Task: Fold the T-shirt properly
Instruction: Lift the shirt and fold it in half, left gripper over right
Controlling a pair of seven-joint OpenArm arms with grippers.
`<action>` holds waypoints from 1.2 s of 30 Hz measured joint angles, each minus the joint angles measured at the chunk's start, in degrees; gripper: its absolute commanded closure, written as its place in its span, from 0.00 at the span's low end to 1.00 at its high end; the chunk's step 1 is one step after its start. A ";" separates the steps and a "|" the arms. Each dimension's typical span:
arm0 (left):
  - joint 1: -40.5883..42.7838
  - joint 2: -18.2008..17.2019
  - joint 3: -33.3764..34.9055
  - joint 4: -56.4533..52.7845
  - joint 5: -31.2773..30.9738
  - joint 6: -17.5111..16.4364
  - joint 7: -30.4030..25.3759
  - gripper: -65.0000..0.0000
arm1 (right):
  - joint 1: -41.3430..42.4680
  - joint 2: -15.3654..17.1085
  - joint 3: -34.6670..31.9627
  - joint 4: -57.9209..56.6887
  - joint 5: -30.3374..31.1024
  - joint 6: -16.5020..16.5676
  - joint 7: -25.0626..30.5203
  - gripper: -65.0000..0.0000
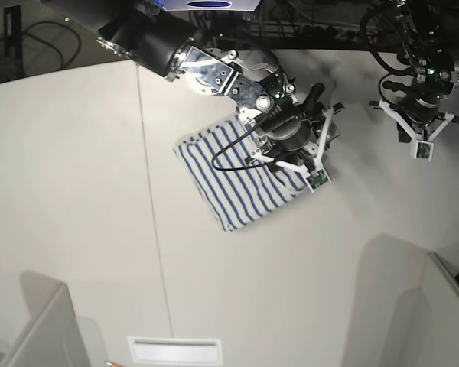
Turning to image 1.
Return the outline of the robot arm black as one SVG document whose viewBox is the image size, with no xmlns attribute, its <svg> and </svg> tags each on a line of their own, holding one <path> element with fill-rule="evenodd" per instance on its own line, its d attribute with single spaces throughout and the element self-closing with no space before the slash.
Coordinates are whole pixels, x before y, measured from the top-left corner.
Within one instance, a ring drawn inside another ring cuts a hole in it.
<svg viewBox="0 0 459 367">
<path fill-rule="evenodd" d="M 367 27 L 373 18 L 392 11 L 402 46 L 397 60 L 406 65 L 390 66 L 371 43 Z M 360 20 L 360 36 L 376 62 L 387 71 L 378 82 L 381 100 L 405 120 L 396 123 L 398 140 L 410 143 L 410 128 L 422 139 L 433 135 L 436 121 L 445 122 L 441 104 L 459 86 L 459 67 L 449 51 L 441 17 L 426 1 L 384 1 Z"/>
<path fill-rule="evenodd" d="M 343 107 L 322 105 L 324 85 L 313 85 L 299 103 L 273 52 L 264 53 L 268 63 L 250 67 L 236 50 L 204 50 L 195 34 L 190 22 L 135 1 L 99 28 L 97 40 L 166 80 L 184 75 L 194 90 L 235 102 L 246 131 L 214 154 L 211 164 L 216 170 L 226 171 L 220 156 L 251 134 L 257 135 L 257 146 L 248 153 L 242 170 L 265 166 L 308 174 L 320 170 L 333 117 Z"/>
</svg>

